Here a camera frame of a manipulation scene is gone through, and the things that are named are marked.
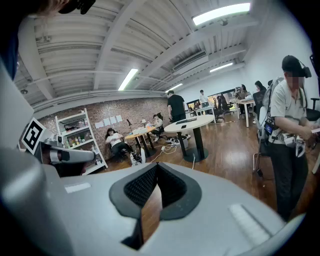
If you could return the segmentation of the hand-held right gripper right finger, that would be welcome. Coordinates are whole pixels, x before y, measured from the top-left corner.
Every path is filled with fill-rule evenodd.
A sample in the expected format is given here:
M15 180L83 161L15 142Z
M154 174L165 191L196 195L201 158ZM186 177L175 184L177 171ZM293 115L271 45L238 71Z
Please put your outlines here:
M177 164L169 167L193 178L202 196L186 217L161 220L140 248L149 256L235 256L250 251L284 226L268 205L233 182Z

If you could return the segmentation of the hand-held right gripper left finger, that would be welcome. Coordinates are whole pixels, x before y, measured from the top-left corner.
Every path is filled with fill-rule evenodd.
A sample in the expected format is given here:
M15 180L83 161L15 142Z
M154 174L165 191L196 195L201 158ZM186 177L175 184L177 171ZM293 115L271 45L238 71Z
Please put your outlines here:
M143 164L101 174L59 177L43 166L42 238L55 256L142 256L141 207L124 187L153 171Z

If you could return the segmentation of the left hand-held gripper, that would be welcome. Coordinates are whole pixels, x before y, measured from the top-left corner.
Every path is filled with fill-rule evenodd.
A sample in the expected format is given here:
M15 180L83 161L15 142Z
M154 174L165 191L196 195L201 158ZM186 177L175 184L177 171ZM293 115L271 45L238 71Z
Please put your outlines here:
M21 141L26 151L41 164L78 164L96 158L94 151L64 148L63 137L52 133L34 117L26 127Z

